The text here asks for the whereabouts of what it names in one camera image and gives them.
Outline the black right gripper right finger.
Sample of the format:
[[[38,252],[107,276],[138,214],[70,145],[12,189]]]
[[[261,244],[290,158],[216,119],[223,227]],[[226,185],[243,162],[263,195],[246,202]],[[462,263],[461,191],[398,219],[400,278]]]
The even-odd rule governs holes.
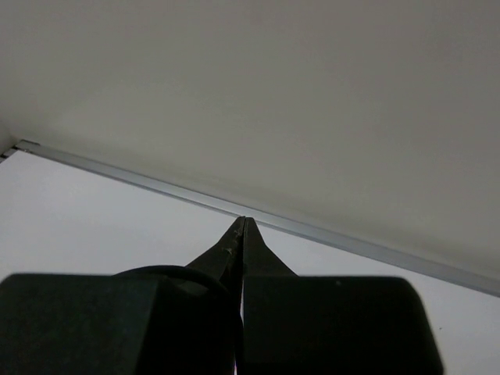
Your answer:
[[[442,374],[420,296],[401,277],[299,276],[243,232],[243,374]]]

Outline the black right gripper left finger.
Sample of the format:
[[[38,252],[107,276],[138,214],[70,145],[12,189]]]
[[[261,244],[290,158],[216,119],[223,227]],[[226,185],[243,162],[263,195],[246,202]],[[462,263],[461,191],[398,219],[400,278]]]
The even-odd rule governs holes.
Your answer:
[[[240,374],[245,221],[185,267],[232,300],[189,281],[14,273],[1,283],[4,374]]]

